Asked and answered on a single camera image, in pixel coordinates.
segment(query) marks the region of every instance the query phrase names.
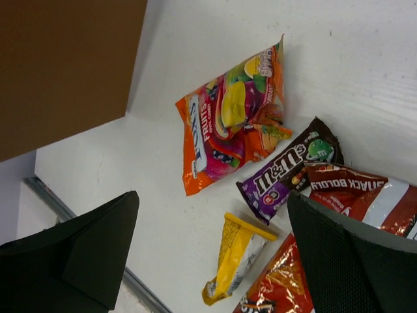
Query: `orange wrapper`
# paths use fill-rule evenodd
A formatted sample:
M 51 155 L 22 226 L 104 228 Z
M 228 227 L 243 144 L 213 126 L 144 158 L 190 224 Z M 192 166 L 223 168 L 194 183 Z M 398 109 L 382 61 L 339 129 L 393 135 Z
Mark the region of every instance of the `orange wrapper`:
M 187 196 L 264 159 L 289 139 L 283 103 L 282 38 L 179 100 Z

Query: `candy bag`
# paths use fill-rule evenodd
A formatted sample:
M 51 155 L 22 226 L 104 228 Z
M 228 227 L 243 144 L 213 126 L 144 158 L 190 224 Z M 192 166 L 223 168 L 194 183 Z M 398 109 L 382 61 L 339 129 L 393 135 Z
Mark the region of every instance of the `candy bag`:
M 213 305 L 230 297 L 269 241 L 276 235 L 226 213 L 220 245 L 217 276 L 202 291 L 204 303 Z
M 282 38 L 179 100 L 187 196 L 264 159 L 290 138 L 282 127 L 283 103 Z
M 310 198 L 380 230 L 416 240 L 417 188 L 346 166 L 305 163 Z M 294 235 L 290 233 L 233 313 L 314 312 Z
M 344 162 L 338 139 L 317 117 L 263 168 L 247 180 L 236 183 L 259 220 L 268 225 L 287 201 L 290 191 L 302 191 L 309 186 L 304 167 L 304 161 L 308 160 Z

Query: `brown cardboard box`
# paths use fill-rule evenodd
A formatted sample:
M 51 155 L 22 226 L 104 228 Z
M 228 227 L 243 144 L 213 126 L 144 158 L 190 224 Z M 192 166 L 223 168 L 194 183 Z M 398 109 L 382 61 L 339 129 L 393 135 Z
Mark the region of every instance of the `brown cardboard box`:
M 122 117 L 146 0 L 3 0 L 0 161 Z

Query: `white floor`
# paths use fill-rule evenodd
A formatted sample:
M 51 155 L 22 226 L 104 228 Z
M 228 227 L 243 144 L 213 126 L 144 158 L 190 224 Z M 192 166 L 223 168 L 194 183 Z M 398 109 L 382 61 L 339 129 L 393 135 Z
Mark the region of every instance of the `white floor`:
M 18 238 L 50 228 L 57 221 L 56 214 L 24 183 L 20 185 Z M 149 313 L 137 297 L 122 283 L 114 313 Z
M 235 182 L 265 163 L 187 198 L 176 101 L 285 33 L 287 126 L 317 115 L 355 168 L 416 184 L 416 16 L 415 0 L 149 0 L 130 113 L 38 150 L 36 174 L 77 214 L 137 190 L 129 268 L 175 313 L 232 312 L 290 230 L 286 211 L 234 296 L 205 306 L 223 215 L 251 214 Z

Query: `yellow candy wrapper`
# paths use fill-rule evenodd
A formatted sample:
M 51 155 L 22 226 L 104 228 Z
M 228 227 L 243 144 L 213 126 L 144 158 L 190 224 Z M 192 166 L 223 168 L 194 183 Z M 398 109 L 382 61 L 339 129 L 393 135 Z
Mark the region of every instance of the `yellow candy wrapper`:
M 206 305 L 213 305 L 230 297 L 263 247 L 277 238 L 276 235 L 260 230 L 231 213 L 226 213 L 224 218 L 217 276 L 207 282 L 202 291 Z

